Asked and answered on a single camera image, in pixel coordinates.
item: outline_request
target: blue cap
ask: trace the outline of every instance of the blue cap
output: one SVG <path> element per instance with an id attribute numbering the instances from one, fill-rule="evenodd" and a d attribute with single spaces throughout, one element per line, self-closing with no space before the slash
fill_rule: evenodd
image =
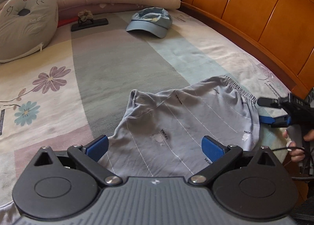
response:
<path id="1" fill-rule="evenodd" d="M 172 18 L 165 9 L 151 7 L 135 13 L 126 31 L 144 30 L 159 38 L 165 38 L 171 24 Z"/>

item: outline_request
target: fabric flower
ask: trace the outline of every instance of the fabric flower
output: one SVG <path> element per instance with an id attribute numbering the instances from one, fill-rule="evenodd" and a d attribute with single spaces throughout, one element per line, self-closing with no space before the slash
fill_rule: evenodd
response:
<path id="1" fill-rule="evenodd" d="M 88 10 L 83 10 L 81 12 L 78 13 L 78 17 L 83 21 L 85 22 L 86 20 L 88 19 L 93 19 L 93 14 L 91 11 L 88 11 Z"/>
<path id="2" fill-rule="evenodd" d="M 71 69 L 66 69 L 65 66 L 58 67 L 54 66 L 50 69 L 49 75 L 46 73 L 40 73 L 37 80 L 33 81 L 33 85 L 38 85 L 33 88 L 33 92 L 37 92 L 42 89 L 42 93 L 45 94 L 49 89 L 52 91 L 58 91 L 61 86 L 64 86 L 67 81 L 59 79 L 66 76 Z"/>
<path id="3" fill-rule="evenodd" d="M 21 124 L 21 127 L 27 123 L 30 125 L 34 119 L 37 118 L 37 113 L 39 113 L 38 108 L 39 105 L 36 106 L 37 102 L 32 103 L 28 101 L 26 104 L 22 104 L 21 107 L 18 108 L 20 112 L 14 114 L 15 117 L 18 117 L 14 120 L 16 125 Z"/>

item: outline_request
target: hand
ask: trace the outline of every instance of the hand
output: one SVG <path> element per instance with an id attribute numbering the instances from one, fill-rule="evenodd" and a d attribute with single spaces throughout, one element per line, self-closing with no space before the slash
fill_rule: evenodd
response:
<path id="1" fill-rule="evenodd" d="M 287 131 L 283 132 L 282 136 L 284 138 L 287 138 L 288 137 Z M 310 132 L 308 132 L 308 134 L 304 136 L 304 140 L 305 141 L 314 141 L 314 129 L 310 130 Z M 292 141 L 289 144 L 289 147 L 296 147 L 296 143 Z M 302 161 L 305 157 L 304 151 L 302 151 L 302 150 L 292 150 L 292 151 L 289 151 L 289 153 L 291 155 L 291 160 L 293 162 Z"/>

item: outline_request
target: wooden headboard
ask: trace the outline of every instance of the wooden headboard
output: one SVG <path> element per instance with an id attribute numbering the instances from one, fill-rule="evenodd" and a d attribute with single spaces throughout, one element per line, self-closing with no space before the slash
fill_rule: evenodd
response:
<path id="1" fill-rule="evenodd" d="M 182 0 L 180 10 L 267 66 L 294 94 L 314 86 L 314 0 Z"/>

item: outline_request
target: cap brim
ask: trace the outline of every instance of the cap brim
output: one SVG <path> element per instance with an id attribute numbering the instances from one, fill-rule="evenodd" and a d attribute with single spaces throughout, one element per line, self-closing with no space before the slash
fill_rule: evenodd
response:
<path id="1" fill-rule="evenodd" d="M 129 32 L 133 30 L 144 30 L 152 33 L 153 35 L 159 38 L 165 38 L 167 35 L 167 28 L 164 28 L 151 22 L 141 20 L 131 21 L 126 31 Z"/>

